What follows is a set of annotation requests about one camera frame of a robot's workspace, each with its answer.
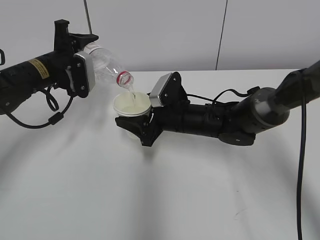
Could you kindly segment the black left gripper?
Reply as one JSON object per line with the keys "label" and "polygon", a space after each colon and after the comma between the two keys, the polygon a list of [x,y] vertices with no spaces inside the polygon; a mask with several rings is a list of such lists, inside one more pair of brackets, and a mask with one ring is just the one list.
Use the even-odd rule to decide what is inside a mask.
{"label": "black left gripper", "polygon": [[74,54],[97,41],[99,36],[69,32],[69,23],[65,19],[54,22],[54,83],[55,88],[66,90],[70,97],[75,97],[77,94],[71,74]]}

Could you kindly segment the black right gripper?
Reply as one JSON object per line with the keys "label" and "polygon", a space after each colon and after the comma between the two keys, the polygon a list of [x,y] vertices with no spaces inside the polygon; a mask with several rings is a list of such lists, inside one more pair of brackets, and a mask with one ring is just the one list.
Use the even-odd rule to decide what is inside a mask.
{"label": "black right gripper", "polygon": [[118,116],[115,118],[115,123],[118,127],[140,138],[142,146],[151,147],[163,132],[162,120],[167,109],[167,106],[151,107],[148,115]]}

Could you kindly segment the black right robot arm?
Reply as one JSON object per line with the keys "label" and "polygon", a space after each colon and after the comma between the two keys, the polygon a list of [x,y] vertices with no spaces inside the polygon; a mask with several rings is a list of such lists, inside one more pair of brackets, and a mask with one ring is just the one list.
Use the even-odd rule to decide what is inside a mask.
{"label": "black right robot arm", "polygon": [[119,116],[116,125],[150,147],[164,131],[217,138],[235,146],[250,146],[256,135],[286,122],[290,110],[320,96],[320,65],[289,73],[277,88],[253,87],[242,101],[192,104],[178,72],[163,75],[148,98],[148,114]]}

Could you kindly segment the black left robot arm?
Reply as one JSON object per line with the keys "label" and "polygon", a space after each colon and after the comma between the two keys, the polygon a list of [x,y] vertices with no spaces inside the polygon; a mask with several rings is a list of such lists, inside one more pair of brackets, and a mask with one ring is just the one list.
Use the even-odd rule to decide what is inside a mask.
{"label": "black left robot arm", "polygon": [[69,96],[89,95],[95,86],[95,74],[92,58],[83,49],[99,37],[70,33],[68,25],[64,19],[54,22],[52,52],[0,71],[1,114],[13,112],[32,94],[49,87],[64,89]]}

